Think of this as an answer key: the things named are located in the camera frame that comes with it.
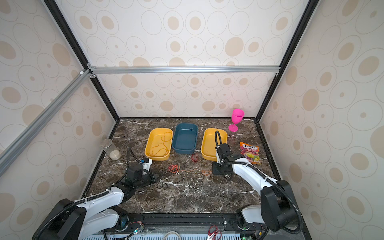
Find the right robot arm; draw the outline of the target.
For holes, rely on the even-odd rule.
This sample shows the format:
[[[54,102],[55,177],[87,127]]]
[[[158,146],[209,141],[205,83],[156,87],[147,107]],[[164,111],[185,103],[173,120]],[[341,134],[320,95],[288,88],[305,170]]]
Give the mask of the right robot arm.
[[[212,163],[214,175],[231,177],[236,174],[243,178],[260,196],[259,205],[248,205],[238,210],[237,225],[249,229],[252,224],[261,224],[276,232],[284,230],[299,234],[304,220],[287,181],[269,177],[240,153],[233,153],[227,143],[223,143],[219,131],[215,131],[216,158]]]

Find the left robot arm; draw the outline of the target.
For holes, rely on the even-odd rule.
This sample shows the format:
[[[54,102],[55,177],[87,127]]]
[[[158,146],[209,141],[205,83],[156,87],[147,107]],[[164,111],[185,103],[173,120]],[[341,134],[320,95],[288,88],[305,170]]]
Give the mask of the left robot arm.
[[[104,192],[77,201],[59,201],[44,219],[34,240],[82,240],[105,229],[124,230],[128,226],[127,211],[119,207],[135,193],[158,181],[150,170],[153,160],[144,158],[127,163],[117,183]]]

